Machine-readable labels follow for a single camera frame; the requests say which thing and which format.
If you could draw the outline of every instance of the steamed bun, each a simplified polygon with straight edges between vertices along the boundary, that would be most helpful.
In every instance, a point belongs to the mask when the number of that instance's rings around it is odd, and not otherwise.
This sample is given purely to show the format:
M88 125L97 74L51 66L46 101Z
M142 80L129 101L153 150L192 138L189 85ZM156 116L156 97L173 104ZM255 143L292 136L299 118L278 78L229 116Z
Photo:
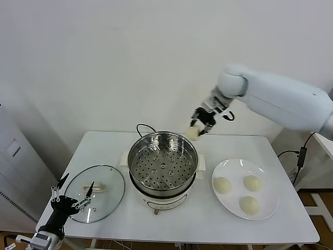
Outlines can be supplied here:
M220 194L227 194L231 191L231 184L227 178L219 177L214 180L214 188Z
M261 189L261 180L257 176L246 176L244 185L248 190L258 192Z
M191 141L197 141L199 139L200 127L198 125L194 125L192 127L188 127L186 130L186 137Z
M240 202L241 209L248 215L255 215L260 210L259 202L252 196L243 197Z

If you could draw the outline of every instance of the stainless steel steamer basket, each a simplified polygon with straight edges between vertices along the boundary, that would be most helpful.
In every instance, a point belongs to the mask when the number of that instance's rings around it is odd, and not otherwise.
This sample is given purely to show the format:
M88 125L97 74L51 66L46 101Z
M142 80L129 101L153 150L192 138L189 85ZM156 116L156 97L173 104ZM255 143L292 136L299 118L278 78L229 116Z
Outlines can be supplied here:
M133 184L139 191L154 198L168 198L192 185L198 154L187 138L160 131L136 141L127 162Z

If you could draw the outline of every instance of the robotic arm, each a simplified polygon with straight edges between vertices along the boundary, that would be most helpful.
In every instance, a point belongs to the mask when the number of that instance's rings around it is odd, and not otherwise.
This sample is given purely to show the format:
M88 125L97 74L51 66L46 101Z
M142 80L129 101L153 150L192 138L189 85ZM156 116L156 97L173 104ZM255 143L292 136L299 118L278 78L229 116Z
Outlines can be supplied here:
M291 78L242 65L231 65L219 75L217 86L192 115L190 137L194 139L208 133L216 123L213 118L216 114L233 120L234 115L228 108L233 99L244 102L253 112L288 129L318 132L333 140L333 101L326 92ZM195 128L197 120L205 126L201 131Z
M56 186L51 187L51 207L53 208L53 213L46 225L41 226L32 238L23 235L18 235L16 237L17 242L28 244L26 250L58 250L65 237L63 226L68 217L79 213L81 209L91 203L94 182L88 189L84 199L80 202L74 198L59 195L59 190L65 183L68 175L69 173L63 177Z

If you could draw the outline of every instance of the table leg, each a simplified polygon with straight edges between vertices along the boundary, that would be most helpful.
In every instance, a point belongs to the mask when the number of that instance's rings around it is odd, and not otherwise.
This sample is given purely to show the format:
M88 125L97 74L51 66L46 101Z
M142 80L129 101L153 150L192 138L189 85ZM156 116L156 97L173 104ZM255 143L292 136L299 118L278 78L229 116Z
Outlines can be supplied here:
M90 248L95 248L97 239L92 239L92 242L90 244Z
M321 199L319 194L310 194L313 201L317 205L316 207L305 207L309 215L321 215L324 217L324 220L329 227L330 231L333 232L333 217L328 211L325 203Z
M185 245L184 243L175 243L175 247L179 248L179 250L182 249L182 246Z

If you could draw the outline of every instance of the glass lid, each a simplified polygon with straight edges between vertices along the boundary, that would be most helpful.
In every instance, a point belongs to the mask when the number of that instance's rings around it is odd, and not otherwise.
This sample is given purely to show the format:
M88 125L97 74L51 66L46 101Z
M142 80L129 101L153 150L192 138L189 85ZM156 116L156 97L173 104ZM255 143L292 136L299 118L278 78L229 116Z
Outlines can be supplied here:
M65 196L82 201L94 181L92 202L71 218L91 223L102 220L119 205L125 191L123 175L114 167L98 165L79 173L68 185Z

